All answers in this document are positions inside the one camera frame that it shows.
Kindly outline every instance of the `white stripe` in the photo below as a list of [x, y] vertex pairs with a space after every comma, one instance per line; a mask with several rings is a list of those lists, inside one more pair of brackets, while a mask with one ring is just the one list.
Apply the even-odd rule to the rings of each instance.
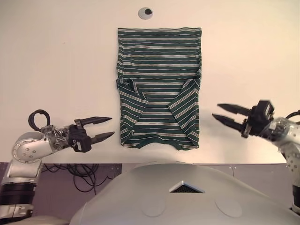
[[173, 97], [147, 97], [147, 99], [171, 99], [173, 100]]
[[127, 110], [125, 110], [125, 109], [121, 109], [121, 112], [127, 112], [128, 114], [130, 114], [130, 115], [133, 115], [133, 116], [134, 116], [134, 117], [136, 117], [137, 119], [139, 119], [139, 118], [140, 118], [139, 116], [137, 116], [137, 115], [134, 115], [134, 114], [132, 114], [132, 113], [128, 112]]
[[[146, 117], [142, 117], [142, 120], [157, 120], [157, 118], [146, 118]], [[160, 120], [175, 120], [175, 118], [159, 118]]]
[[176, 43], [176, 42], [164, 42], [164, 43], [160, 43], [160, 42], [149, 42], [149, 41], [145, 41], [145, 42], [131, 42], [131, 43], [125, 43], [125, 42], [121, 42], [119, 41], [120, 44], [123, 45], [132, 45], [132, 44], [157, 44], [157, 45], [169, 45], [169, 44], [173, 44], [173, 45], [178, 45], [178, 44], [184, 44], [184, 45], [199, 45], [199, 43], [188, 43], [188, 42], [180, 42], [180, 43]]
[[195, 133], [194, 131], [191, 132], [191, 135], [194, 135], [195, 137], [199, 138], [199, 135], [197, 133]]
[[172, 113], [170, 113], [170, 112], [142, 112], [142, 115], [165, 115], [165, 116], [171, 116]]
[[131, 48], [146, 48], [146, 49], [200, 49], [200, 46], [196, 47], [185, 47], [185, 46], [146, 46], [146, 45], [133, 45], [133, 46], [123, 46], [119, 45], [120, 48], [123, 49], [131, 49]]
[[167, 133], [158, 133], [158, 132], [147, 132], [147, 133], [134, 133], [133, 136], [139, 136], [139, 135], [160, 135], [160, 136], [168, 136], [168, 137], [187, 137], [186, 135], [180, 135], [180, 134], [167, 134]]
[[187, 149], [194, 149], [194, 148], [197, 148], [196, 146], [190, 146], [190, 145], [184, 145], [184, 144], [179, 144], [181, 147], [183, 148], [187, 148]]
[[136, 81], [136, 84], [145, 84], [145, 85], [183, 85], [183, 82], [141, 82]]
[[188, 108], [186, 108], [185, 110], [181, 111], [180, 113], [178, 113], [175, 118], [179, 118], [180, 116], [184, 115], [186, 112], [188, 112], [191, 108], [193, 108], [195, 105], [197, 105], [197, 102], [194, 102], [193, 104], [191, 104]]
[[181, 88], [139, 88], [139, 89], [162, 89], [162, 90], [178, 89], [178, 90], [181, 90]]
[[195, 112], [197, 109], [195, 109], [195, 110], [193, 110], [193, 111], [191, 111], [191, 113], [189, 114], [189, 115], [187, 115], [186, 117], [189, 117], [193, 112]]
[[144, 91], [146, 95], [178, 95], [177, 92], [157, 92], [157, 91]]
[[158, 71], [161, 71], [161, 70], [180, 70], [180, 71], [188, 71], [188, 70], [192, 70], [194, 71], [194, 69], [137, 69], [137, 68], [127, 68], [127, 69], [136, 69], [136, 70], [158, 70]]
[[137, 112], [137, 113], [142, 113], [143, 112], [142, 110], [138, 110], [138, 109], [136, 109], [136, 108], [134, 108], [134, 107], [132, 107], [130, 105], [127, 105], [126, 103], [121, 103], [121, 106], [124, 106], [124, 107], [126, 107], [128, 109], [131, 109], [132, 111]]
[[127, 116], [127, 115], [123, 115], [123, 117], [124, 117], [125, 119], [127, 119], [127, 120], [133, 122], [133, 123], [136, 123], [136, 122], [137, 122], [136, 120], [132, 119], [131, 117], [129, 117], [129, 116]]
[[123, 53], [129, 53], [129, 52], [135, 52], [135, 53], [199, 53], [199, 51], [171, 51], [171, 52], [159, 52], [159, 51], [136, 51], [136, 50], [129, 50], [129, 51], [123, 51], [122, 49], [119, 48], [119, 51], [120, 52], [123, 52]]
[[198, 67], [199, 64], [153, 64], [153, 63], [132, 63], [132, 62], [123, 62], [123, 65], [131, 65], [137, 67]]
[[137, 125], [162, 125], [162, 126], [179, 126], [178, 123], [162, 123], [162, 122], [137, 122]]
[[180, 36], [180, 35], [190, 35], [190, 36], [199, 36], [199, 34], [119, 34], [125, 36]]
[[121, 41], [197, 41], [200, 37], [195, 38], [123, 38], [119, 37]]
[[175, 113], [177, 110], [179, 110], [180, 108], [184, 107], [186, 104], [188, 104], [189, 102], [193, 101], [196, 97], [193, 97], [192, 99], [190, 99], [188, 102], [186, 102], [185, 104], [183, 104], [182, 106], [180, 106], [179, 108], [175, 109], [172, 113]]
[[120, 131], [120, 135], [121, 134], [123, 134], [123, 133], [126, 133], [128, 131], [128, 129], [126, 128], [126, 129], [124, 129], [124, 130], [122, 130], [122, 131]]
[[[188, 91], [189, 89], [181, 92], [176, 98], [179, 98], [181, 94], [183, 94], [184, 92]], [[177, 102], [173, 103], [172, 105], [169, 105], [169, 109], [174, 108], [175, 106], [177, 106], [179, 103], [183, 102], [184, 100], [186, 100], [188, 97], [190, 97], [191, 95], [193, 95], [195, 93], [195, 89], [193, 91], [191, 91], [190, 93], [188, 93], [186, 96], [184, 96], [183, 98], [179, 99]]]
[[168, 56], [169, 58], [199, 58], [199, 55], [123, 55], [122, 53], [118, 53], [118, 55], [122, 56], [123, 58], [132, 58], [132, 57], [138, 57], [138, 58], [165, 58]]
[[143, 32], [154, 32], [154, 31], [163, 31], [163, 32], [180, 32], [180, 31], [201, 31], [200, 27], [197, 28], [157, 28], [157, 29], [130, 29], [130, 28], [118, 28], [118, 31], [122, 32], [135, 32], [135, 31], [143, 31]]
[[132, 96], [132, 95], [129, 95], [129, 94], [127, 94], [127, 93], [125, 93], [125, 92], [123, 92], [123, 91], [121, 91], [121, 90], [119, 90], [119, 92], [120, 92], [120, 94], [122, 94], [122, 95], [124, 95], [124, 96], [127, 96], [127, 97], [130, 97], [130, 98], [134, 99], [134, 100], [137, 101], [137, 102], [142, 102], [142, 103], [144, 103], [144, 104], [148, 104], [148, 101], [146, 101], [146, 100], [139, 99], [139, 98], [137, 98], [137, 97], [135, 97], [135, 96]]
[[191, 121], [193, 121], [193, 120], [195, 120], [195, 119], [196, 119], [196, 116], [190, 117], [190, 118], [188, 119], [188, 121], [185, 122], [185, 123], [181, 126], [181, 128], [184, 129]]
[[166, 128], [135, 128], [135, 130], [181, 130], [181, 129], [166, 129]]
[[172, 138], [164, 139], [164, 138], [161, 138], [161, 137], [158, 137], [158, 136], [156, 136], [156, 137], [145, 137], [145, 138], [131, 138], [130, 140], [131, 141], [133, 141], [133, 140], [136, 141], [136, 140], [144, 140], [144, 139], [149, 139], [149, 138], [159, 138], [159, 139], [164, 140], [164, 141], [174, 140], [176, 142], [189, 142], [189, 143], [191, 143], [190, 141], [182, 141], [182, 140], [177, 140], [177, 139], [172, 139]]
[[[130, 59], [129, 61], [145, 61], [145, 62], [148, 62], [149, 60], [132, 60], [132, 59]], [[199, 62], [199, 60], [150, 60], [150, 61], [151, 62]]]
[[195, 76], [195, 73], [178, 73], [178, 74], [166, 74], [166, 73], [139, 73], [139, 72], [124, 72], [124, 75], [144, 75], [144, 76]]
[[[126, 100], [126, 101], [128, 101], [130, 104], [134, 104], [133, 102], [131, 102], [131, 101], [125, 99], [125, 98], [120, 97], [120, 99]], [[141, 106], [141, 105], [137, 105], [137, 104], [134, 104], [134, 105], [136, 105], [136, 106], [138, 106], [138, 107], [140, 107], [140, 108], [144, 108], [144, 109], [145, 109], [145, 106]]]

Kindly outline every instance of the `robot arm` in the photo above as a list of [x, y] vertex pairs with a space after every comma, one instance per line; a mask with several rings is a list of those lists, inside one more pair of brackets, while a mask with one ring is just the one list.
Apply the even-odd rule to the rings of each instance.
[[292, 210], [300, 215], [300, 124], [289, 120], [300, 111], [291, 113], [287, 118], [273, 118], [274, 107], [270, 101], [261, 100], [252, 109], [239, 105], [218, 104], [221, 108], [235, 114], [247, 116], [242, 124], [234, 119], [213, 114], [215, 119], [224, 125], [236, 129], [241, 136], [249, 135], [261, 137], [278, 147], [278, 151], [285, 157], [289, 172], [292, 176], [294, 203]]
[[110, 120], [108, 117], [91, 117], [75, 120], [75, 125], [57, 128], [53, 125], [28, 132], [18, 138], [12, 148], [13, 160], [7, 166], [0, 189], [0, 225], [31, 217], [32, 200], [42, 168], [42, 158], [67, 147], [76, 152], [87, 152], [91, 145], [101, 142], [114, 132], [91, 138], [83, 128], [86, 124], [98, 124]]

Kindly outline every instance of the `black wire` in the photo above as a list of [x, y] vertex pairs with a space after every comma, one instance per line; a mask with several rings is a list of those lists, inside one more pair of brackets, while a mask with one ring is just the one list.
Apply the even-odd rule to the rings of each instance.
[[300, 115], [300, 109], [298, 111], [296, 111], [296, 112], [292, 112], [292, 113], [288, 114], [287, 117], [286, 117], [286, 119], [289, 119], [291, 117], [298, 116], [298, 115]]
[[30, 114], [29, 117], [28, 117], [28, 124], [29, 124], [29, 126], [30, 126], [32, 129], [34, 129], [35, 131], [41, 132], [41, 129], [38, 128], [38, 127], [36, 126], [35, 122], [34, 122], [34, 116], [35, 116], [36, 114], [38, 114], [38, 113], [41, 114], [41, 115], [44, 115], [44, 116], [46, 117], [46, 119], [47, 119], [47, 126], [50, 125], [50, 115], [49, 115], [49, 113], [47, 113], [47, 112], [46, 112], [45, 110], [43, 110], [43, 109], [38, 109], [38, 110], [34, 111], [32, 114]]
[[[110, 177], [106, 177], [103, 181], [101, 181], [99, 184], [96, 184], [97, 178], [96, 178], [96, 171], [99, 168], [99, 164], [53, 164], [53, 166], [48, 167], [47, 165], [45, 165], [45, 170], [42, 171], [49, 171], [51, 173], [56, 173], [58, 170], [68, 170], [68, 172], [70, 174], [73, 175], [73, 184], [75, 186], [75, 188], [80, 191], [80, 192], [90, 192], [91, 190], [93, 190], [94, 194], [96, 195], [96, 187], [101, 186], [102, 184], [104, 184], [108, 179], [112, 180], [112, 178]], [[89, 186], [90, 188], [88, 189], [81, 189], [78, 187], [77, 183], [76, 183], [76, 179], [80, 178], [82, 179], [87, 186]]]

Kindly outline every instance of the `folded shirt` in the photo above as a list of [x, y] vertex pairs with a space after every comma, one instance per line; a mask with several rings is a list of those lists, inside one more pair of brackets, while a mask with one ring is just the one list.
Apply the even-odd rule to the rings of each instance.
[[118, 29], [121, 145], [198, 148], [201, 28]]

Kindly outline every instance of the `white tabletop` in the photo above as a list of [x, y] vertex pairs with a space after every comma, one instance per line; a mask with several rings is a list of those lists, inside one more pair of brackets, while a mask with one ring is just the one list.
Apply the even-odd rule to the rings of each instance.
[[[151, 19], [137, 16], [142, 7]], [[202, 27], [199, 149], [120, 146], [118, 27]], [[0, 161], [31, 131], [28, 115], [45, 109], [57, 126], [109, 116], [88, 133], [116, 132], [88, 153], [66, 149], [48, 163], [283, 163], [276, 147], [241, 138], [211, 113], [230, 115], [217, 103], [270, 99], [275, 115], [286, 116], [300, 108], [299, 69], [298, 0], [0, 0]]]

